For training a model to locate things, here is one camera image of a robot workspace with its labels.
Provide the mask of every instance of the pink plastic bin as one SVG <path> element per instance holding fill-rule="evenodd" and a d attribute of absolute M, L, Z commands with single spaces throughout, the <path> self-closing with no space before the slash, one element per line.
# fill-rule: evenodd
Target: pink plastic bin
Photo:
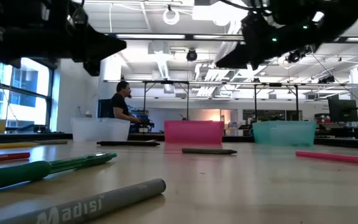
<path fill-rule="evenodd" d="M 165 121 L 165 142 L 182 144 L 222 144 L 222 121 Z"/>

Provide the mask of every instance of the security camera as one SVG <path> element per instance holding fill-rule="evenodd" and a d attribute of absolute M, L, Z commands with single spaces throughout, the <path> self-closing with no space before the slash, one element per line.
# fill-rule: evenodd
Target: security camera
<path fill-rule="evenodd" d="M 187 53 L 186 59 L 188 62 L 194 62 L 197 60 L 197 53 L 195 49 L 190 49 Z"/>

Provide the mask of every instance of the plastic bin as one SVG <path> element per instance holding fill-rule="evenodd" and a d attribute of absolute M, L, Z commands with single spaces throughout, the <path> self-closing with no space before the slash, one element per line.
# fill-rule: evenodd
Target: plastic bin
<path fill-rule="evenodd" d="M 222 144 L 222 121 L 165 121 L 166 143 Z"/>
<path fill-rule="evenodd" d="M 275 146 L 312 146 L 315 121 L 266 121 L 252 124 L 255 142 Z"/>
<path fill-rule="evenodd" d="M 114 118 L 72 118 L 74 142 L 126 141 L 129 121 Z"/>

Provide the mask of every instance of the wooden table surface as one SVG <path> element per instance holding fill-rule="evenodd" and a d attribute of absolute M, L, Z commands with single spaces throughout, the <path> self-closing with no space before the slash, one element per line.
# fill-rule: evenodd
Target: wooden table surface
<path fill-rule="evenodd" d="M 162 178 L 167 183 L 163 195 L 92 223 L 358 223 L 358 165 L 295 157 L 296 150 L 358 156 L 357 149 L 252 143 L 224 143 L 223 148 L 238 154 L 182 155 L 181 146 L 164 143 L 159 147 L 98 147 L 92 142 L 70 142 L 0 150 L 0 154 L 31 152 L 29 162 L 100 151 L 118 153 L 104 165 L 0 189 L 0 219 Z M 0 167 L 26 162 L 0 162 Z"/>

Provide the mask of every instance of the teal plastic bin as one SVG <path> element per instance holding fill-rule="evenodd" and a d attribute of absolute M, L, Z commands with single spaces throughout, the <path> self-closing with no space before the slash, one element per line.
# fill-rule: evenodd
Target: teal plastic bin
<path fill-rule="evenodd" d="M 274 146 L 312 146 L 315 121 L 265 121 L 252 124 L 255 142 Z"/>

